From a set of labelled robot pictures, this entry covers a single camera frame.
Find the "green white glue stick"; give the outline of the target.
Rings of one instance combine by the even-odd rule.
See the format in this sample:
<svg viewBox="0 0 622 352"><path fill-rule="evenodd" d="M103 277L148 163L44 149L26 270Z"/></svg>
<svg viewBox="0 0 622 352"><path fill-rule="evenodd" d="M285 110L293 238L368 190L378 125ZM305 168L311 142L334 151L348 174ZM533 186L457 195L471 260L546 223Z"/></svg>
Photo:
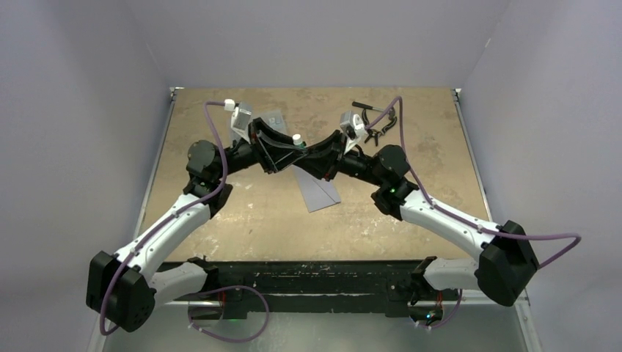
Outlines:
<svg viewBox="0 0 622 352"><path fill-rule="evenodd" d="M306 147L306 144L301 136L301 134L296 133L292 135L292 141L293 141L293 145L296 147L300 147L300 148L304 148Z"/></svg>

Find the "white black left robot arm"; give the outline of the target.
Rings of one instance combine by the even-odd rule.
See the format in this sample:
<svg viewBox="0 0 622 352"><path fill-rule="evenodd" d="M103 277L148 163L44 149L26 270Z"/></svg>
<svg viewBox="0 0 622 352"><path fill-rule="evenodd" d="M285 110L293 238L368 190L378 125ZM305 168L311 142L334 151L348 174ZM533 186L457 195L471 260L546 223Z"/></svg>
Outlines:
<svg viewBox="0 0 622 352"><path fill-rule="evenodd" d="M219 280L198 260L160 272L165 259L227 202L229 175L261 162L278 172L308 155L301 135L287 135L253 120L232 147L199 140L188 151L189 181L173 206L140 236L112 254L101 251L89 263L86 303L99 314L103 336L136 331L161 305L186 294L213 298Z"/></svg>

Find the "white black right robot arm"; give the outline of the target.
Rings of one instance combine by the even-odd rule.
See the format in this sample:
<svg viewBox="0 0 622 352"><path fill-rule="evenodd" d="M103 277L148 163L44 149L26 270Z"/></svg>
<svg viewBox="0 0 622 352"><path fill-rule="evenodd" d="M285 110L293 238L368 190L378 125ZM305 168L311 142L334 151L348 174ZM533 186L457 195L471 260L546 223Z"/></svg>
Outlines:
<svg viewBox="0 0 622 352"><path fill-rule="evenodd" d="M302 144L302 158L295 165L320 179L343 173L376 185L371 195L385 215L423 227L465 251L471 260L459 262L460 274L441 274L448 261L436 258L414 275L411 287L420 298L444 289L479 290L504 307L512 306L535 275L540 264L524 229L513 221L504 225L475 217L424 194L409 181L406 154L400 145L388 144L375 155L348 150L346 137L335 131L310 146Z"/></svg>

